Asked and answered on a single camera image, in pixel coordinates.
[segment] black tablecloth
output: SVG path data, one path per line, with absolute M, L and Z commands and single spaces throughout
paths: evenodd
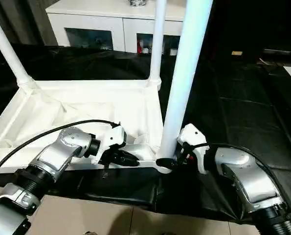
M 81 48 L 15 45 L 35 80 L 147 79 L 149 56 Z M 159 100 L 164 118 L 175 57 L 163 57 Z M 0 114 L 17 90 L 0 53 Z M 193 123 L 208 142 L 247 147 L 273 169 L 291 200 L 291 77 L 280 67 L 200 59 L 183 125 Z M 216 173 L 153 168 L 65 172 L 49 194 L 137 205 L 177 213 L 250 223 L 231 182 Z M 0 174 L 0 186 L 14 178 Z

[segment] white shelf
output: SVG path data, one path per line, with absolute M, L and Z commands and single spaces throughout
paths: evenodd
M 168 0 L 167 21 L 183 21 L 186 0 Z M 46 9 L 47 13 L 155 19 L 156 0 L 142 7 L 131 7 L 128 0 L 60 0 Z

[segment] silver metal housing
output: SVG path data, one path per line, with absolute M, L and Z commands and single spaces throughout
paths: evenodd
M 0 235 L 11 235 L 24 222 L 26 217 L 0 204 Z
M 215 162 L 219 174 L 234 181 L 247 212 L 283 203 L 274 182 L 252 155 L 235 148 L 218 148 Z
M 73 157 L 83 157 L 90 146 L 91 139 L 90 134 L 76 127 L 63 129 L 57 140 L 45 147 L 29 165 L 45 170 L 56 182 Z
M 0 192 L 0 199 L 2 198 L 8 198 L 27 210 L 35 210 L 40 205 L 40 201 L 35 195 L 12 183 L 8 183 Z

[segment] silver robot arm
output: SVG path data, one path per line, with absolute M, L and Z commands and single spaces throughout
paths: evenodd
M 45 147 L 26 169 L 16 172 L 15 183 L 7 184 L 0 193 L 0 235 L 23 235 L 30 227 L 32 215 L 48 189 L 56 183 L 73 157 L 106 155 L 107 151 L 126 144 L 121 126 L 109 130 L 100 141 L 76 127 L 63 129 L 57 140 Z
M 291 235 L 291 211 L 280 194 L 277 185 L 254 156 L 229 147 L 218 147 L 215 157 L 208 156 L 205 136 L 192 124 L 186 125 L 179 137 L 181 152 L 178 158 L 197 161 L 201 174 L 208 174 L 215 165 L 219 175 L 232 181 L 242 204 L 262 235 Z

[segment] glass cabinet door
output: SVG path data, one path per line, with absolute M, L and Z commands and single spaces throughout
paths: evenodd
M 48 17 L 59 46 L 125 51 L 122 18 L 51 13 Z
M 154 20 L 124 19 L 126 52 L 151 53 L 154 25 Z M 163 54 L 177 54 L 181 30 L 182 22 L 165 21 Z

